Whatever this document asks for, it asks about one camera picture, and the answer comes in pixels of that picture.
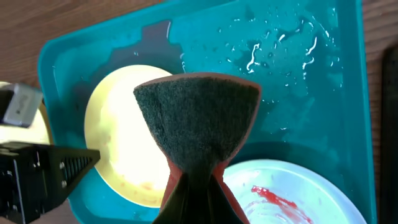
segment red sauce stain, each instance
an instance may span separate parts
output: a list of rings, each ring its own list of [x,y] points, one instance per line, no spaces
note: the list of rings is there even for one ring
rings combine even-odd
[[[285,215],[287,215],[293,222],[298,223],[301,220],[305,220],[307,223],[313,224],[312,220],[307,217],[306,214],[299,209],[294,202],[290,202],[282,197],[279,197],[264,187],[253,186],[251,192],[256,192],[260,197],[265,198],[268,203],[278,205]]]

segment teal plastic tray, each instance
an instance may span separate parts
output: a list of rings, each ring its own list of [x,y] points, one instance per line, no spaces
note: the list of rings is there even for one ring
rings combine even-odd
[[[86,147],[92,91],[134,64],[259,83],[259,114],[233,163],[268,158],[309,168],[377,223],[360,0],[170,1],[51,40],[38,73],[56,144]],[[150,223],[159,212],[120,197],[95,169],[69,200],[83,223]]]

